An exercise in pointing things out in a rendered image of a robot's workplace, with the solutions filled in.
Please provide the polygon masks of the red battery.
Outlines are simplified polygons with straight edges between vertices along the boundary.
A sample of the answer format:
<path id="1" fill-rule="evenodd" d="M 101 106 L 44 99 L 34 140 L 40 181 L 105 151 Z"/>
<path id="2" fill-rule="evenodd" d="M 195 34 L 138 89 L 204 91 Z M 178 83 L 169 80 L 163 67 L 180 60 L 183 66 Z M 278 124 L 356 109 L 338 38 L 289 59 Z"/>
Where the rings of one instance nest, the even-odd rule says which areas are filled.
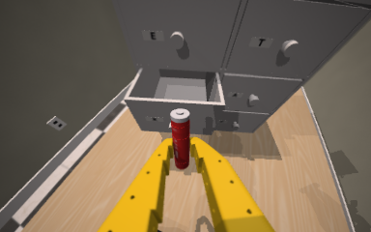
<path id="1" fill-rule="evenodd" d="M 179 169 L 189 166 L 189 111 L 175 109 L 170 113 L 175 164 Z"/>

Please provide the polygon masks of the grey chest of drawers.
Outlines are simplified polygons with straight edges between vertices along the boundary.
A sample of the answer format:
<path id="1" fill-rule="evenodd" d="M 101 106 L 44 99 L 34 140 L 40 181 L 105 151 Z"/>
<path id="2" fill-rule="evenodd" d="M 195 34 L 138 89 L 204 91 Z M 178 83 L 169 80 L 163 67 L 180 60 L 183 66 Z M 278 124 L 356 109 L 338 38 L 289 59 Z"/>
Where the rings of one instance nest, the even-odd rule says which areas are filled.
<path id="1" fill-rule="evenodd" d="M 314 74 L 316 73 L 357 31 L 358 29 L 371 17 L 371 0 L 337 0 L 353 5 L 357 5 L 363 8 L 369 9 L 367 12 L 367 15 L 361 20 L 361 22 L 341 41 L 341 43 L 311 72 L 309 76 L 301 76 L 301 75 L 289 75 L 289 74 L 278 74 L 278 73 L 266 73 L 266 72 L 242 72 L 242 71 L 228 71 L 226 70 L 226 65 L 235 41 L 235 38 L 237 36 L 237 32 L 243 17 L 243 12 L 245 9 L 245 5 L 247 0 L 241 0 L 240 5 L 238 7 L 238 11 L 236 14 L 236 18 L 234 21 L 234 25 L 232 28 L 232 32 L 230 35 L 230 39 L 226 48 L 226 52 L 223 58 L 223 62 L 221 65 L 220 70 L 215 70 L 215 69 L 200 69 L 200 68 L 185 68 L 185 67 L 168 67 L 168 66 L 150 66 L 150 65 L 138 65 L 137 60 L 131 45 L 131 41 L 128 35 L 128 30 L 127 26 L 125 24 L 123 14 L 119 5 L 118 0 L 112 0 L 116 15 L 118 17 L 119 23 L 121 25 L 127 46 L 128 46 L 128 51 L 131 56 L 133 65 L 135 67 L 136 73 L 139 72 L 140 68 L 145 68 L 145 69 L 163 69 L 163 70 L 179 70 L 179 71 L 196 71 L 196 72 L 210 72 L 210 73 L 218 73 L 220 82 L 222 80 L 222 77 L 225 73 L 236 73 L 236 74 L 250 74 L 250 75 L 262 75 L 262 76 L 274 76 L 274 77 L 286 77 L 286 78 L 297 78 L 301 79 L 302 83 L 273 111 L 273 112 L 265 112 L 265 111 L 251 111 L 251 110 L 238 110 L 238 109 L 223 109 L 223 110 L 228 110 L 228 111 L 241 111 L 241 112 L 256 112 L 256 113 L 269 113 L 270 115 L 253 131 L 236 131 L 236 132 L 250 132 L 254 133 L 256 130 L 258 130 L 271 116 L 272 114 L 279 109 L 288 99 L 290 99 L 296 92 L 297 90 Z"/>

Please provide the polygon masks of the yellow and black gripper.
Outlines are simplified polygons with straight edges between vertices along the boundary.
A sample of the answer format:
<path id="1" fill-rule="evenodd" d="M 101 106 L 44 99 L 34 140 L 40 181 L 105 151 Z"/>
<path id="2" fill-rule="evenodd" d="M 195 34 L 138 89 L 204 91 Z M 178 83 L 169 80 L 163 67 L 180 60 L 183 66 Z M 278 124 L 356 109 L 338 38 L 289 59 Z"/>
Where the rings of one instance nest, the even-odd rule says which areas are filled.
<path id="1" fill-rule="evenodd" d="M 214 232 L 275 232 L 243 182 L 214 148 L 189 138 L 202 174 Z M 162 223 L 166 176 L 174 158 L 173 138 L 163 140 L 97 232 L 157 232 Z"/>

